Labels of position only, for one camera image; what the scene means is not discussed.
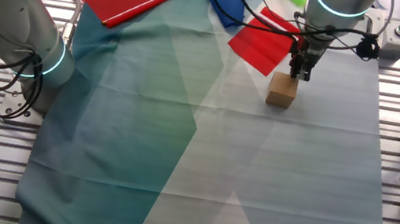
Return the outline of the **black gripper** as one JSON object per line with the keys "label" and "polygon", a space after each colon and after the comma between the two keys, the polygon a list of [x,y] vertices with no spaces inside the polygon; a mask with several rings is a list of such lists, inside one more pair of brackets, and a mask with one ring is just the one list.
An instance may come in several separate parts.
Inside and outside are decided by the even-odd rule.
{"label": "black gripper", "polygon": [[[290,54],[290,57],[292,59],[292,61],[290,61],[291,77],[296,78],[299,75],[299,80],[303,80],[305,82],[310,81],[310,73],[312,72],[311,64],[316,64],[318,58],[318,55],[315,52],[310,51],[310,43],[307,40],[301,38],[294,40],[291,44]],[[309,61],[303,63],[303,66],[301,67],[301,72],[300,61],[295,61],[299,58],[303,58],[306,61]]]}

